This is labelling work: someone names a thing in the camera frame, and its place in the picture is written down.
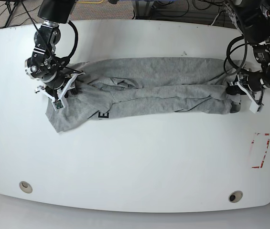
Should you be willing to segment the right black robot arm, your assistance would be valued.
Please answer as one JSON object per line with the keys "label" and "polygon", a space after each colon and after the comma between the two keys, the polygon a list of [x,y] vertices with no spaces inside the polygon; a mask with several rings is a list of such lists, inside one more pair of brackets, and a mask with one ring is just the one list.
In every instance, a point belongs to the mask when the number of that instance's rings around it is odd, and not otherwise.
{"label": "right black robot arm", "polygon": [[[47,96],[54,110],[67,106],[69,94],[76,94],[75,80],[83,71],[68,67],[78,45],[78,31],[70,21],[76,6],[75,0],[44,0],[38,11],[38,17],[44,22],[36,28],[32,55],[25,61],[25,73],[32,79],[42,82],[35,89]],[[56,45],[61,39],[60,24],[68,24],[75,33],[74,45],[65,57],[55,55]]]}

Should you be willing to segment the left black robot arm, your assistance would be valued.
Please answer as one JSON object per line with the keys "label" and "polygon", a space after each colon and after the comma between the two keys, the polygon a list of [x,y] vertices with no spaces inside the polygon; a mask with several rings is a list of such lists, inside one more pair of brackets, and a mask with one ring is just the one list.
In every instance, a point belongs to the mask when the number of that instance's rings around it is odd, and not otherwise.
{"label": "left black robot arm", "polygon": [[[270,26],[261,11],[260,0],[243,0],[238,5],[226,0],[224,4],[233,25],[241,33],[227,46],[224,63],[235,69],[232,73],[235,79],[228,84],[226,92],[229,95],[247,95],[251,100],[250,111],[258,113],[263,107],[264,91],[270,88]],[[243,40],[245,51],[241,64],[237,65],[230,55],[236,50],[234,44],[240,40]],[[244,67],[249,46],[261,66],[260,71],[252,72]]]}

